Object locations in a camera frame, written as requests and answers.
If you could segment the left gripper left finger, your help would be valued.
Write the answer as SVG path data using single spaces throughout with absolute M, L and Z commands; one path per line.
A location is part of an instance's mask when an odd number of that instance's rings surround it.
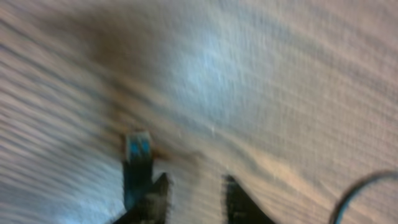
M 113 224 L 166 224 L 169 187 L 169 178 L 162 173 L 140 200 Z

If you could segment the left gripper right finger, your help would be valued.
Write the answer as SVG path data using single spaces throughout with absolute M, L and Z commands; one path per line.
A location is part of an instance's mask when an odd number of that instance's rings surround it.
M 227 224 L 276 224 L 232 176 L 224 177 Z

